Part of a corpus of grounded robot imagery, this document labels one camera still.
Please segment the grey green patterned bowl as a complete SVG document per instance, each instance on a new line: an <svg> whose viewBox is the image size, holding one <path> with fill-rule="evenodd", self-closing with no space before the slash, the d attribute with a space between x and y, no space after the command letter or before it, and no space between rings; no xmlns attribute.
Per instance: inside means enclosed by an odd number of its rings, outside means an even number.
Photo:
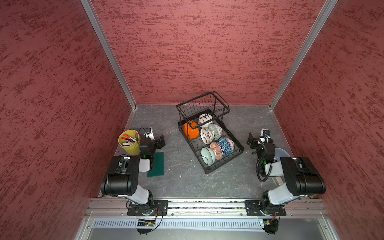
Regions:
<svg viewBox="0 0 384 240"><path fill-rule="evenodd" d="M218 141L222 137L223 130L217 124L210 124L208 129L213 133L214 141Z"/></svg>

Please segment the pale mint green bowl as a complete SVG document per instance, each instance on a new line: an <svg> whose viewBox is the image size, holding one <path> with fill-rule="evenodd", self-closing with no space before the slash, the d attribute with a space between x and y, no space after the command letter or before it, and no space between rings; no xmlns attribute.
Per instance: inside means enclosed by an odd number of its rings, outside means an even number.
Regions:
<svg viewBox="0 0 384 240"><path fill-rule="evenodd" d="M207 147L202 148L201 155L202 155L204 163L207 166L213 165L217 159L216 152L214 150L212 150L211 148L207 148Z"/></svg>

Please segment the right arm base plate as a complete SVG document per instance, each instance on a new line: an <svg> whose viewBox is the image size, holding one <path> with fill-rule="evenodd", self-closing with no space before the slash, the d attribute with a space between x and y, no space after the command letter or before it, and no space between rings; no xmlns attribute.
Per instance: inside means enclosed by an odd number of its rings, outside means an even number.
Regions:
<svg viewBox="0 0 384 240"><path fill-rule="evenodd" d="M264 200L247 200L244 203L249 217L284 217L287 215L284 205L272 205Z"/></svg>

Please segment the orange plastic bowl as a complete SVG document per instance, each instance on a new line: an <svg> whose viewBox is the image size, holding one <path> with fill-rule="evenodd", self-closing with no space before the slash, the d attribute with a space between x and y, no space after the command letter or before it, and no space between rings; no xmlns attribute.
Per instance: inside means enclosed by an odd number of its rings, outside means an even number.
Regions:
<svg viewBox="0 0 384 240"><path fill-rule="evenodd" d="M196 139L200 136L200 130L198 127L198 124L195 121L188 121L184 124L184 134L185 136L190 139Z"/></svg>

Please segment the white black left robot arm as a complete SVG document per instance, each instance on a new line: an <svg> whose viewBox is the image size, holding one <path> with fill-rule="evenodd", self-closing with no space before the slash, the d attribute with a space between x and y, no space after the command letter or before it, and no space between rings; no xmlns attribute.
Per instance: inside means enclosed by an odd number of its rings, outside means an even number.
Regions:
<svg viewBox="0 0 384 240"><path fill-rule="evenodd" d="M129 216L165 216L169 201L155 200L150 190L139 185L140 173L147 173L149 178L165 174L164 154L156 153L166 146L164 135L151 139L148 134L141 137L139 132L128 130L120 135L119 145L126 153L112 157L101 184L102 195L126 199Z"/></svg>

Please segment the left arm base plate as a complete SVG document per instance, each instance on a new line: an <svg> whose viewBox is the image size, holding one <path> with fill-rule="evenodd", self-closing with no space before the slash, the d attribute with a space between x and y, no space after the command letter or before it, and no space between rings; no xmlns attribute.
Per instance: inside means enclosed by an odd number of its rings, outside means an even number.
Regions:
<svg viewBox="0 0 384 240"><path fill-rule="evenodd" d="M168 200L153 200L149 201L145 205L137 205L130 201L126 203L127 215L128 216L166 216L168 211Z"/></svg>

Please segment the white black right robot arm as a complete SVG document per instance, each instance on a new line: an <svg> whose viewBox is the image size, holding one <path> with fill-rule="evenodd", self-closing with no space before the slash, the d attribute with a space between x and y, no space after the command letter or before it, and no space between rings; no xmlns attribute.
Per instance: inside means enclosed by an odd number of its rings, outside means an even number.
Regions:
<svg viewBox="0 0 384 240"><path fill-rule="evenodd" d="M258 138L249 134L247 145L257 155L256 173L260 182L283 177L285 182L263 192L259 200L245 201L248 216L285 216L285 205L301 198L322 195L326 184L316 167L307 157L292 158L277 148L270 131L262 130Z"/></svg>

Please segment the black wire dish rack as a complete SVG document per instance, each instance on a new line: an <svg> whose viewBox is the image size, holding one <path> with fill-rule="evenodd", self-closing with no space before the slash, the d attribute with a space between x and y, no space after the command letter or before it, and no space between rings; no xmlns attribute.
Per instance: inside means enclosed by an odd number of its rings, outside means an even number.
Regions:
<svg viewBox="0 0 384 240"><path fill-rule="evenodd" d="M180 103L177 105L177 110L179 111L180 117L180 121L178 122L179 130L201 164L205 174L212 173L243 153L243 145L231 131L228 130L223 122L223 116L230 112L229 104L217 92L208 92ZM193 138L191 131L200 131L204 125L211 123L219 125L223 130L223 137L228 137L234 142L234 150L224 156L222 160L216 160L209 166L204 162L202 149L210 145L204 143L200 136Z"/></svg>

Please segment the blue patterned bowl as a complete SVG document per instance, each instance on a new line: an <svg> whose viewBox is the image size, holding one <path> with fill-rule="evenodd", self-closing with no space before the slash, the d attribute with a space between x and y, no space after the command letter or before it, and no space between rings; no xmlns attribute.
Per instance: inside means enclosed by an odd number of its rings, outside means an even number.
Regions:
<svg viewBox="0 0 384 240"><path fill-rule="evenodd" d="M218 141L218 145L219 145L219 148L222 151L222 155L224 157L226 157L232 153L231 144L226 138L220 138Z"/></svg>

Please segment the red orange patterned bowl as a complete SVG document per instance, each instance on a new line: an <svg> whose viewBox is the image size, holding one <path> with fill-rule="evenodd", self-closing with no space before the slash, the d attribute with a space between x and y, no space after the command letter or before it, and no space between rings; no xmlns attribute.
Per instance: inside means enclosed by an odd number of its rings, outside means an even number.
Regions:
<svg viewBox="0 0 384 240"><path fill-rule="evenodd" d="M222 153L222 150L220 148L220 145L216 142L212 142L210 144L210 148L215 152L216 160L221 161L223 159L223 153Z"/></svg>

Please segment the white red lattice bowl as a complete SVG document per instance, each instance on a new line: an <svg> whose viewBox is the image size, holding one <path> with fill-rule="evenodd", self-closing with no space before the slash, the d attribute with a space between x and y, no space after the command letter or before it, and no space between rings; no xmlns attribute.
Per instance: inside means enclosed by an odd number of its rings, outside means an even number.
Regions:
<svg viewBox="0 0 384 240"><path fill-rule="evenodd" d="M214 140L214 134L208 128L201 128L200 136L203 143L206 145L209 145Z"/></svg>

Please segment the white ceramic bowl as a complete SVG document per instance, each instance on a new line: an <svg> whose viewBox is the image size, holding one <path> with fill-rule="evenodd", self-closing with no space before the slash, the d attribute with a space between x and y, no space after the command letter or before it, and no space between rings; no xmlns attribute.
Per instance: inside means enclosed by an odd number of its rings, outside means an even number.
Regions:
<svg viewBox="0 0 384 240"><path fill-rule="evenodd" d="M204 113L199 116L198 123L201 128L208 128L208 126L212 123L212 119L212 115Z"/></svg>

